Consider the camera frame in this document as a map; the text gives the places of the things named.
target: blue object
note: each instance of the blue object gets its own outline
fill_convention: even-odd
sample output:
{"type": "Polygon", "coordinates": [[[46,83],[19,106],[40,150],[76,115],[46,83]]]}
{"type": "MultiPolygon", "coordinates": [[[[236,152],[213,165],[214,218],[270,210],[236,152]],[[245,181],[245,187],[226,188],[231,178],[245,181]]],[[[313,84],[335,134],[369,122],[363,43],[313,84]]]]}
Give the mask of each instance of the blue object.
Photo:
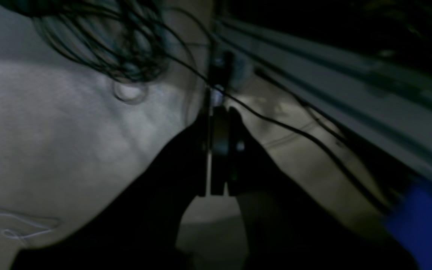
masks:
{"type": "Polygon", "coordinates": [[[413,255],[420,269],[432,270],[432,185],[428,181],[409,189],[386,228],[413,255]]]}

